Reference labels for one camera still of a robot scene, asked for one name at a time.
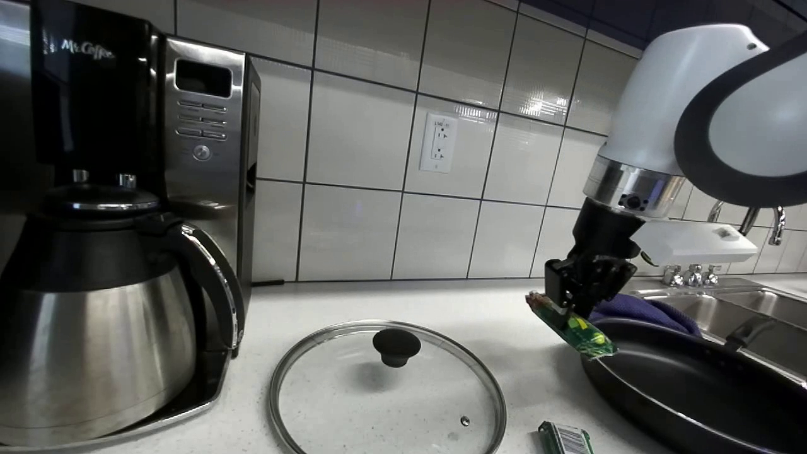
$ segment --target mr. coffee logo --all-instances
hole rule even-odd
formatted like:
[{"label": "mr. coffee logo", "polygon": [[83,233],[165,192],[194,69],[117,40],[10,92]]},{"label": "mr. coffee logo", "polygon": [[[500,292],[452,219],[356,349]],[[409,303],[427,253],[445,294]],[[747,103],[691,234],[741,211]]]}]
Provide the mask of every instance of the mr. coffee logo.
[{"label": "mr. coffee logo", "polygon": [[59,40],[55,36],[49,36],[48,33],[43,33],[43,51],[45,55],[51,55],[60,51],[67,51],[72,54],[81,53],[89,55],[93,60],[112,59],[115,54],[106,50],[102,45],[91,43],[89,41],[76,42],[73,40]]}]

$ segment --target frying pan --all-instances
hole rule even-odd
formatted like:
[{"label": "frying pan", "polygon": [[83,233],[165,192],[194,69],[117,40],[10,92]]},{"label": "frying pan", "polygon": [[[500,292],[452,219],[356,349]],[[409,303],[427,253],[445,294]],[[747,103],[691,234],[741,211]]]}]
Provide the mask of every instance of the frying pan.
[{"label": "frying pan", "polygon": [[807,452],[807,390],[741,353],[771,327],[757,317],[724,345],[647,322],[596,323],[617,345],[614,356],[583,370],[608,403],[678,452]]}]

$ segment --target white countertop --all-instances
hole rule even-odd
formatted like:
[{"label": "white countertop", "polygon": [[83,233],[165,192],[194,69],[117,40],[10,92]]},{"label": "white countertop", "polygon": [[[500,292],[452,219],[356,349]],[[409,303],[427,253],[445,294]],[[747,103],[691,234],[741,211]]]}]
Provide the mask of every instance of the white countertop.
[{"label": "white countertop", "polygon": [[[807,296],[807,275],[747,276]],[[597,454],[670,451],[626,422],[597,394],[577,353],[524,302],[543,280],[455,280],[286,284],[255,288],[240,355],[207,413],[103,454],[284,452],[266,406],[276,363],[301,338],[339,322],[389,319],[439,331],[474,352],[504,392],[508,424],[500,454],[542,454],[533,432],[544,420],[588,431]]]}]

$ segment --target coffee maker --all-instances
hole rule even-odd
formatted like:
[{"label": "coffee maker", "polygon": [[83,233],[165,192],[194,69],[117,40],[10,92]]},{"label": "coffee maker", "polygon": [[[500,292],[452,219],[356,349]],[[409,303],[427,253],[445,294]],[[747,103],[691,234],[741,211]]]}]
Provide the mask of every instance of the coffee maker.
[{"label": "coffee maker", "polygon": [[237,354],[260,80],[144,20],[64,0],[30,15],[53,188],[0,275],[0,443],[138,435],[209,408]]}]

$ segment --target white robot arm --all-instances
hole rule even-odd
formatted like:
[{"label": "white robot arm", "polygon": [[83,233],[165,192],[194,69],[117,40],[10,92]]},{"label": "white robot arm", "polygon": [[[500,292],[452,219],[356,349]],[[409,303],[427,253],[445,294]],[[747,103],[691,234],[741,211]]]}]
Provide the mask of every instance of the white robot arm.
[{"label": "white robot arm", "polygon": [[558,322],[571,310],[587,317],[627,283],[636,271],[628,260],[646,248],[639,239],[670,231],[654,219],[665,218],[685,179],[736,205],[807,202],[805,75],[807,34],[769,49],[747,27],[715,24],[650,43],[583,189],[575,246],[546,263]]}]

